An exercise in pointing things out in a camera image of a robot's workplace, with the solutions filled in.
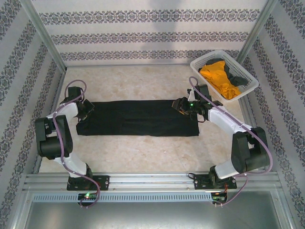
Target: purple cable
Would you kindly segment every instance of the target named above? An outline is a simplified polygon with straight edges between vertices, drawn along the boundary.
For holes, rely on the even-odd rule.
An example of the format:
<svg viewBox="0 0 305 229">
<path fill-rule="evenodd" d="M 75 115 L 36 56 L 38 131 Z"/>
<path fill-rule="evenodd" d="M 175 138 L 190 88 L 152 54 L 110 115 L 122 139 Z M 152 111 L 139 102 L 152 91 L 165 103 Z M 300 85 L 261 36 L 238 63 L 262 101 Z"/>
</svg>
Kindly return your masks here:
<svg viewBox="0 0 305 229">
<path fill-rule="evenodd" d="M 63 146 L 62 136 L 61 136 L 61 133 L 60 133 L 60 131 L 59 131 L 59 128 L 58 128 L 58 125 L 57 125 L 57 122 L 56 122 L 56 119 L 55 119 L 56 116 L 57 116 L 57 113 L 58 113 L 63 107 L 65 107 L 65 106 L 68 105 L 68 104 L 73 103 L 74 101 L 78 100 L 79 98 L 81 98 L 81 97 L 85 94 L 85 92 L 86 92 L 86 90 L 87 90 L 87 84 L 86 84 L 83 80 L 73 80 L 73 81 L 71 81 L 70 83 L 68 83 L 68 85 L 66 86 L 66 89 L 65 89 L 65 96 L 66 96 L 66 92 L 67 92 L 68 87 L 69 87 L 72 83 L 74 83 L 74 82 L 82 82 L 82 83 L 85 85 L 85 89 L 83 90 L 83 92 L 81 93 L 81 95 L 79 95 L 79 96 L 76 97 L 75 99 L 72 99 L 71 101 L 69 101 L 69 102 L 67 102 L 67 103 L 65 103 L 65 104 L 63 104 L 63 105 L 61 105 L 59 108 L 57 108 L 57 110 L 56 110 L 56 111 L 54 112 L 54 114 L 53 114 L 53 122 L 54 122 L 54 125 L 55 125 L 55 129 L 56 129 L 56 132 L 57 132 L 57 136 L 58 136 L 58 138 L 59 138 L 60 145 L 61 145 L 61 163 L 62 163 L 63 167 L 64 167 L 68 172 L 73 173 L 73 174 L 75 174 L 75 175 L 78 175 L 78 176 L 80 176 L 80 177 L 83 177 L 83 178 L 85 178 L 85 179 L 91 181 L 91 182 L 94 183 L 94 184 L 96 185 L 96 187 L 97 187 L 97 192 L 96 192 L 96 193 L 97 193 L 97 198 L 95 199 L 95 201 L 94 201 L 92 204 L 90 204 L 89 206 L 86 206 L 86 208 L 90 208 L 90 207 L 92 207 L 94 204 L 96 204 L 96 202 L 100 199 L 100 192 L 101 192 L 100 186 L 99 186 L 99 184 L 98 184 L 95 180 L 93 180 L 93 179 L 91 179 L 90 177 L 87 177 L 87 176 L 85 176 L 85 175 L 76 173 L 75 171 L 72 171 L 71 169 L 69 169 L 69 168 L 65 165 L 65 162 L 64 162 L 64 159 L 63 159 L 63 158 L 64 158 L 64 146 Z M 80 202 L 81 208 L 84 207 L 84 206 L 82 205 L 82 201 L 83 201 L 83 200 L 84 200 L 84 199 L 82 199 L 81 202 Z"/>
<path fill-rule="evenodd" d="M 211 100 L 209 100 L 207 97 L 205 97 L 202 93 L 200 93 L 200 91 L 194 86 L 192 79 L 196 80 L 196 85 L 198 85 L 198 79 L 195 78 L 194 76 L 191 76 L 189 78 L 189 82 L 192 86 L 192 88 L 203 98 L 205 99 L 208 103 L 210 103 L 213 107 L 215 107 L 217 110 L 219 110 L 221 113 L 225 114 L 227 117 L 229 117 L 231 120 L 233 120 L 235 123 L 237 123 L 241 128 L 243 128 L 245 131 L 247 131 L 249 134 L 251 134 L 252 137 L 254 137 L 262 146 L 263 148 L 266 150 L 268 156 L 269 156 L 269 167 L 266 171 L 264 172 L 247 172 L 247 174 L 253 174 L 253 175 L 263 175 L 266 174 L 268 172 L 271 171 L 272 166 L 273 166 L 273 159 L 272 159 L 272 155 L 270 150 L 268 149 L 268 147 L 266 146 L 266 144 L 257 136 L 255 135 L 251 130 L 249 130 L 247 127 L 245 127 L 242 123 L 240 123 L 235 117 L 233 117 L 231 114 L 227 113 L 226 111 L 224 111 L 223 109 L 221 109 L 220 107 L 218 107 L 216 104 L 214 104 Z M 246 186 L 246 184 L 248 183 L 248 177 L 246 174 L 238 174 L 235 177 L 246 177 L 246 182 L 245 184 L 240 188 L 240 190 L 227 202 L 225 202 L 224 204 L 218 204 L 216 206 L 224 206 L 228 203 L 230 203 L 231 201 L 233 201 L 240 193 L 241 191 L 244 189 L 244 187 Z"/>
</svg>

